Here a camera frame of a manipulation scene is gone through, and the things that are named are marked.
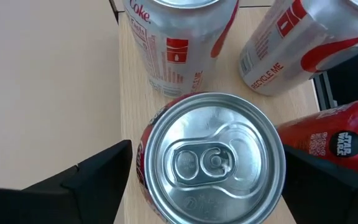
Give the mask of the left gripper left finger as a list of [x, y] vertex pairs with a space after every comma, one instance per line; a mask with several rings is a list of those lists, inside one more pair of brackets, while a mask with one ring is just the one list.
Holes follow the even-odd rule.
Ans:
[[131, 163], [126, 139], [28, 188], [0, 189], [0, 223], [113, 223]]

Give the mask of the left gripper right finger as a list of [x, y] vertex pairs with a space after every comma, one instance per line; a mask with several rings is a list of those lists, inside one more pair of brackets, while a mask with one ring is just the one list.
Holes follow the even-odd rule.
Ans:
[[282, 196], [297, 223], [358, 224], [358, 172], [284, 146]]

